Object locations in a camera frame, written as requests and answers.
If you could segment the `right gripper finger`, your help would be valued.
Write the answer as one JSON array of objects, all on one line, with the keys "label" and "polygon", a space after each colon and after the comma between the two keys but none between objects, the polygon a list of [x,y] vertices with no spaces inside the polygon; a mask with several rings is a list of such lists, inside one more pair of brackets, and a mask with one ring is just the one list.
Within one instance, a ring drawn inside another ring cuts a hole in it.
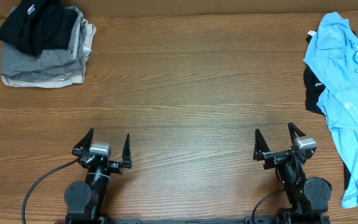
[{"label": "right gripper finger", "polygon": [[259,129],[255,130],[255,146],[253,160],[262,161],[265,160],[271,151]]},{"label": "right gripper finger", "polygon": [[288,123],[288,130],[291,137],[291,143],[295,145],[297,139],[304,139],[306,134],[302,132],[294,123]]}]

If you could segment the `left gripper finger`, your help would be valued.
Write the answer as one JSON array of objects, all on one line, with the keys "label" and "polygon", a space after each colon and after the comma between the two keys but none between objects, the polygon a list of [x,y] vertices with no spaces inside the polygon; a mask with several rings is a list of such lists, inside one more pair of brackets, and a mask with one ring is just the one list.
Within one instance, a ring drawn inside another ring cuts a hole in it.
[{"label": "left gripper finger", "polygon": [[122,167],[126,169],[132,168],[132,157],[130,150],[130,134],[127,134],[124,148],[122,150]]},{"label": "left gripper finger", "polygon": [[81,156],[84,152],[89,151],[93,140],[94,128],[91,128],[87,134],[74,146],[72,154],[74,156]]}]

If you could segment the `light blue t-shirt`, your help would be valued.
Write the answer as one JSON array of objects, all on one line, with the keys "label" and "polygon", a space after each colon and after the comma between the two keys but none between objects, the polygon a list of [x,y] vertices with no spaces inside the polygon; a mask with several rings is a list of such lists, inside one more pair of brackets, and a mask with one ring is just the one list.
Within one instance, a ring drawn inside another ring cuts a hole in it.
[{"label": "light blue t-shirt", "polygon": [[349,20],[327,13],[306,50],[304,63],[325,89],[317,106],[351,176],[342,208],[358,206],[358,38]]}]

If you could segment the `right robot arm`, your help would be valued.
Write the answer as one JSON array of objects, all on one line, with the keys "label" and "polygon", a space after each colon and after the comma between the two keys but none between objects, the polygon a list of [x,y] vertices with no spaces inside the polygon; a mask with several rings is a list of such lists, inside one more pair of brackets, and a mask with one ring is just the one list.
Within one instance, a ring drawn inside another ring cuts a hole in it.
[{"label": "right robot arm", "polygon": [[302,168],[302,165],[315,153],[316,141],[292,122],[288,123],[288,131],[291,146],[285,151],[272,152],[260,130],[255,130],[253,160],[263,161],[265,170],[274,169],[283,189],[264,197],[257,203],[251,214],[251,222],[259,222],[255,213],[266,200],[284,192],[290,207],[279,208],[277,214],[270,218],[270,223],[329,223],[329,217],[323,214],[328,211],[332,185],[320,177],[307,178]]}]

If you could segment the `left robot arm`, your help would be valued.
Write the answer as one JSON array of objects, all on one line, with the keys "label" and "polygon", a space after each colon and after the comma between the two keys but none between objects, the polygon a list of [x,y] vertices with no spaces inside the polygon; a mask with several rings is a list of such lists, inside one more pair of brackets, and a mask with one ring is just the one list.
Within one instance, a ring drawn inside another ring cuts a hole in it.
[{"label": "left robot arm", "polygon": [[111,146],[106,142],[93,141],[94,129],[73,147],[72,154],[77,163],[87,170],[84,181],[71,183],[64,194],[67,205],[65,223],[112,223],[103,213],[104,199],[112,174],[122,174],[132,167],[130,136],[126,136],[122,150],[122,161],[110,160]]}]

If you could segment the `black unfolded garment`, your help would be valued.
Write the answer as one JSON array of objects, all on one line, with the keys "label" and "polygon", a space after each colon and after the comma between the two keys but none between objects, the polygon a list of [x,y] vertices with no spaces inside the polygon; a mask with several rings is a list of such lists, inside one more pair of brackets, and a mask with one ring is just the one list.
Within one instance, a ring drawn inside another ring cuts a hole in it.
[{"label": "black unfolded garment", "polygon": [[[310,30],[308,32],[307,38],[306,38],[307,43],[309,43],[311,41],[315,32],[316,31],[313,31],[313,30]],[[305,108],[306,108],[306,110],[325,116],[324,113],[319,108],[319,106],[317,105],[318,98],[319,98],[320,94],[322,94],[323,90],[325,90],[325,86],[318,80],[318,78],[312,72],[312,70],[310,69],[310,67],[308,65],[306,65],[306,68],[305,68],[305,71],[303,74],[303,80],[304,80],[304,84],[306,87],[306,92],[305,92],[305,95],[306,95]],[[347,166],[345,165],[344,162],[343,162],[343,168],[344,168],[344,190],[346,191],[349,186],[351,173],[349,172],[349,169],[347,168]]]}]

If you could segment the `grey folded garment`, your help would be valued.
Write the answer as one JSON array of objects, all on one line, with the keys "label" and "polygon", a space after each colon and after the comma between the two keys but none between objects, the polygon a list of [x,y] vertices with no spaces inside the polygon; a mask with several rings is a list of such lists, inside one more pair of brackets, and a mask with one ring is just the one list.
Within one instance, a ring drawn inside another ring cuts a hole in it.
[{"label": "grey folded garment", "polygon": [[1,47],[2,76],[13,80],[48,80],[60,75],[79,71],[85,66],[83,39],[85,26],[83,13],[76,6],[69,6],[78,13],[68,49],[43,50],[38,56],[32,56],[17,50],[13,45],[3,43]]}]

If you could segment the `beige folded garment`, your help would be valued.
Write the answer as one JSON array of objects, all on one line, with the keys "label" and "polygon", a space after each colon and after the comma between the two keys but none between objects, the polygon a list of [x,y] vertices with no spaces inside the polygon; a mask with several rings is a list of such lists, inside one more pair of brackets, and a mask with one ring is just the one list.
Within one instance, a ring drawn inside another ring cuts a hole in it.
[{"label": "beige folded garment", "polygon": [[83,39],[83,52],[85,53],[85,66],[83,69],[75,72],[71,72],[65,75],[60,75],[55,78],[50,78],[48,80],[32,80],[32,81],[22,81],[22,80],[13,80],[2,76],[2,82],[7,86],[20,87],[20,88],[62,88],[70,86],[73,84],[82,84],[85,79],[86,63],[89,59],[89,56],[92,52],[92,43],[93,37],[96,33],[96,26],[90,24],[86,19],[82,19],[82,23],[85,26],[85,35]]}]

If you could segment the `black folded garment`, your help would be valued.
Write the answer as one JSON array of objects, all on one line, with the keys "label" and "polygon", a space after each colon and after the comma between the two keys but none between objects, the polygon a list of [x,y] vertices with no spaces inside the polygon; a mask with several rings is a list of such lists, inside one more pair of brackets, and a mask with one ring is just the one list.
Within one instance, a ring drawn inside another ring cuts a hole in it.
[{"label": "black folded garment", "polygon": [[77,17],[59,0],[22,0],[1,25],[0,40],[33,56],[43,50],[66,50]]}]

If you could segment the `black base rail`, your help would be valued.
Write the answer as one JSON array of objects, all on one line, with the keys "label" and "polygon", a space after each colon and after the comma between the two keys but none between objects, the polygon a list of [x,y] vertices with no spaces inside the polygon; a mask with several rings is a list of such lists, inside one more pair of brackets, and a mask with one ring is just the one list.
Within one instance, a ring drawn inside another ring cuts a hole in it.
[{"label": "black base rail", "polygon": [[77,223],[107,223],[107,224],[274,224],[284,223],[276,221],[275,216],[256,216],[252,221],[251,216],[244,218],[230,219],[190,219],[190,220],[140,220],[140,219],[120,219],[112,220],[108,218],[106,221],[84,221]]}]

